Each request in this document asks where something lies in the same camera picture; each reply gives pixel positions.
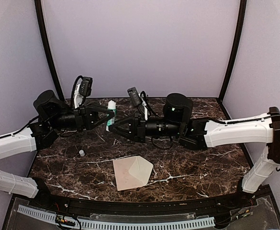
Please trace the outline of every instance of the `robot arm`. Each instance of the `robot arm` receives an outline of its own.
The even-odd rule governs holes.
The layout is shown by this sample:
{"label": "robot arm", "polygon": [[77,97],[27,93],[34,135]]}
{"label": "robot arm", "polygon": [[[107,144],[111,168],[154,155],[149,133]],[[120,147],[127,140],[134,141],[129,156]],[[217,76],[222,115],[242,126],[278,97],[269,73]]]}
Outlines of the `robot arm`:
{"label": "robot arm", "polygon": [[[133,104],[137,93],[131,94]],[[109,126],[113,133],[127,139],[145,142],[146,136],[175,136],[178,143],[190,150],[205,150],[219,145],[262,142],[264,148],[254,167],[244,176],[242,189],[254,193],[277,167],[280,166],[280,111],[271,107],[268,113],[243,119],[218,121],[211,118],[191,119],[193,102],[179,93],[167,96],[164,117],[143,119],[135,113]]]}
{"label": "robot arm", "polygon": [[[77,131],[91,130],[114,117],[114,112],[99,104],[83,105],[90,95],[92,78],[82,78],[74,93],[74,108],[58,100],[52,90],[39,95],[34,107],[38,122],[25,128],[0,136],[0,160],[24,152],[50,147],[58,138],[56,130],[76,128]],[[0,170],[0,191],[20,194],[33,198],[45,185],[38,178],[25,178]]]}

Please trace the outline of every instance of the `table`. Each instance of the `table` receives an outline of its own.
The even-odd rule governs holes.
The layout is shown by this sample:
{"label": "table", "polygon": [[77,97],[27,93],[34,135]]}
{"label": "table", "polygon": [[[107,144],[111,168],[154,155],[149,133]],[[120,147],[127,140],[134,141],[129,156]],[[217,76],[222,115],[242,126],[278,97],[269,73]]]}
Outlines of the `table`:
{"label": "table", "polygon": [[[111,99],[89,99],[107,105]],[[114,98],[117,118],[135,109],[129,98]],[[151,107],[162,114],[165,98],[150,98]],[[225,119],[214,98],[192,98],[192,117]],[[150,138],[136,143],[105,130],[105,124],[82,133],[67,132],[52,147],[38,152],[30,177],[44,179],[54,195],[120,202],[181,201],[234,193],[249,165],[240,145],[224,145],[191,151],[174,143],[168,150],[155,148]],[[167,138],[157,141],[166,145]],[[85,156],[79,155],[84,150]],[[147,186],[117,191],[112,160],[141,156],[154,165]]]}

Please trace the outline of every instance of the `white wall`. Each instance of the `white wall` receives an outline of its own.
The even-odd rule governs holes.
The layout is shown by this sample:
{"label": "white wall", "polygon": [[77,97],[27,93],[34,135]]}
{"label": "white wall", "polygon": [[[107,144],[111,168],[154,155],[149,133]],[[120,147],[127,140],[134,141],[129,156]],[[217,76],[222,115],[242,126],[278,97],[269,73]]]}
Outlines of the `white wall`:
{"label": "white wall", "polygon": [[[280,109],[280,0],[247,1],[245,24],[224,104],[232,118]],[[262,145],[247,146],[257,160]],[[280,172],[271,185],[280,209]]]}
{"label": "white wall", "polygon": [[50,46],[66,98],[76,76],[93,97],[180,92],[217,97],[239,0],[44,0]]}
{"label": "white wall", "polygon": [[[36,116],[33,101],[53,83],[33,0],[0,0],[0,135]],[[35,153],[0,161],[0,169],[27,175]],[[0,229],[11,196],[0,192]]]}

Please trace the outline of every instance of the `paper envelope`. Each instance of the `paper envelope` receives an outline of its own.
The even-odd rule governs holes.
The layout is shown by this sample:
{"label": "paper envelope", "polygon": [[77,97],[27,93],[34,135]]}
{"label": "paper envelope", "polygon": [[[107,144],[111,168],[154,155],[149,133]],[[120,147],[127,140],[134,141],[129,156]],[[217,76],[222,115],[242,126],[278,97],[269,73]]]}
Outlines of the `paper envelope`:
{"label": "paper envelope", "polygon": [[113,160],[117,191],[143,187],[148,183],[153,164],[134,156]]}

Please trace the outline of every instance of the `bottle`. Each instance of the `bottle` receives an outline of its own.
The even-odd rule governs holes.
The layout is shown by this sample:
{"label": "bottle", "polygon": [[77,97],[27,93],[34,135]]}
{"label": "bottle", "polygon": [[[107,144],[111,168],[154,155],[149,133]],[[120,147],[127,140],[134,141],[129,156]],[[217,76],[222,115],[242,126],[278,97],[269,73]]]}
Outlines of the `bottle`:
{"label": "bottle", "polygon": [[[114,111],[114,114],[116,115],[116,102],[114,102],[112,100],[109,101],[108,102],[108,109]],[[111,118],[109,121],[107,121],[107,126],[106,126],[107,131],[109,131],[109,126],[114,124],[115,115],[114,115],[113,118]]]}

